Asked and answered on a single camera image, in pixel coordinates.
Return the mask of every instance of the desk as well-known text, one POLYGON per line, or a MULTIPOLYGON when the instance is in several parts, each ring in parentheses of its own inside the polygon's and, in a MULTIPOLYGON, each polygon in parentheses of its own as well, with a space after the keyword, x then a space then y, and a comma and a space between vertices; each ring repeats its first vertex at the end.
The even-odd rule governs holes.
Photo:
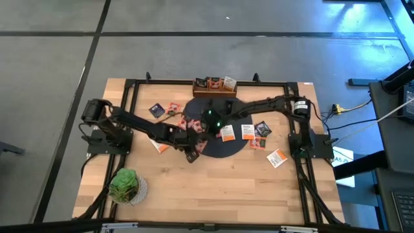
POLYGON ((397 209, 395 208, 391 192, 396 190, 414 189, 414 175, 392 172, 382 168, 377 168, 375 170, 375 175, 378 183, 378 194, 381 196, 388 229, 400 232, 400 222, 398 220, 397 209))
MULTIPOLYGON (((370 83, 369 90, 377 118, 381 118, 398 107, 398 94, 387 94, 381 83, 370 83)), ((396 172, 414 173, 412 141, 414 125, 397 118, 378 123, 384 151, 335 167, 337 179, 342 179, 375 168, 388 168, 396 172)))
MULTIPOLYGON (((103 98, 120 105, 125 79, 108 79, 103 98)), ((298 83, 301 96, 312 100, 317 109, 311 83, 298 83)), ((261 100, 283 94, 280 87, 237 88, 243 101, 261 100)), ((155 103, 168 106, 171 101, 184 106, 191 100, 190 85, 140 84, 134 114, 156 122, 148 109, 155 103)), ((128 96, 127 107, 131 104, 128 96)), ((116 219, 122 221, 162 221, 201 223, 304 224, 294 161, 287 135, 289 122, 281 113, 252 115, 253 123, 264 120, 273 131, 267 137, 266 150, 253 150, 247 144, 224 159, 200 156, 193 164, 182 152, 169 148, 159 154, 147 135, 134 132, 131 153, 125 167, 136 170, 148 183, 148 195, 141 203, 118 207, 116 219), (278 168, 266 156, 280 149, 287 157, 278 168)), ((167 120, 176 124, 179 116, 167 120)), ((310 125, 323 133, 321 122, 312 111, 310 125)), ((86 165, 74 207, 73 217, 84 213, 104 183, 107 155, 97 155, 86 165)), ((341 221, 344 220, 333 170, 322 159, 313 159, 318 193, 341 221)), ((310 218, 315 221, 313 203, 308 195, 310 218)), ((110 201, 104 216, 108 216, 110 201)))

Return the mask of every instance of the green plant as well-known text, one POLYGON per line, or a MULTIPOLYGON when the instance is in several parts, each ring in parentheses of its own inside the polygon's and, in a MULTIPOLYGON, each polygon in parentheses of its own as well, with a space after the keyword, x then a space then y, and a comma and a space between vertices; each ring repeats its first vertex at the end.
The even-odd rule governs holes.
POLYGON ((109 185, 109 195, 116 202, 128 203, 138 193, 138 188, 135 171, 121 168, 109 185))

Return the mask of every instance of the black circular platform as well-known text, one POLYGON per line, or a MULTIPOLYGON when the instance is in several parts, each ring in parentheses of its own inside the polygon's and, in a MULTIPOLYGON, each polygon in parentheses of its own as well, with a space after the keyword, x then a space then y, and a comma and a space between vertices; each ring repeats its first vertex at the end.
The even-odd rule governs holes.
MULTIPOLYGON (((223 109, 226 100, 240 101, 237 98, 194 98, 186 104, 184 115, 194 120, 200 120, 201 113, 208 107, 210 100, 213 100, 213 106, 218 111, 223 109)), ((252 124, 252 122, 250 115, 240 120, 229 120, 227 125, 233 126, 235 140, 223 142, 221 137, 210 139, 201 153, 209 157, 225 158, 241 151, 248 142, 248 140, 241 139, 241 125, 252 124)))

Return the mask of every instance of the wooden box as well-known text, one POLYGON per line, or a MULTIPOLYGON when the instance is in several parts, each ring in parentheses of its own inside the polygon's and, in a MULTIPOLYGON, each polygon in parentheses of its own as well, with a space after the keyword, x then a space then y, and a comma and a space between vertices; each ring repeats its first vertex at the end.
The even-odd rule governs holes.
POLYGON ((223 88, 223 83, 221 83, 220 89, 212 89, 210 90, 210 85, 207 85, 207 88, 198 87, 195 85, 195 80, 193 80, 193 96, 194 97, 205 97, 205 98, 213 98, 213 97, 227 97, 227 98, 235 98, 237 94, 237 84, 234 87, 233 91, 227 91, 223 88))

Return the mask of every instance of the keyboard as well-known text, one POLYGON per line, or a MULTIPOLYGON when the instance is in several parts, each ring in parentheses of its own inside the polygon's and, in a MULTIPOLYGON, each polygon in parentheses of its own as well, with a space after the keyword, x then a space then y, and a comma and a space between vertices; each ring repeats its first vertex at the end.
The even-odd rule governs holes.
POLYGON ((403 232, 414 232, 414 192, 393 192, 398 219, 403 232))

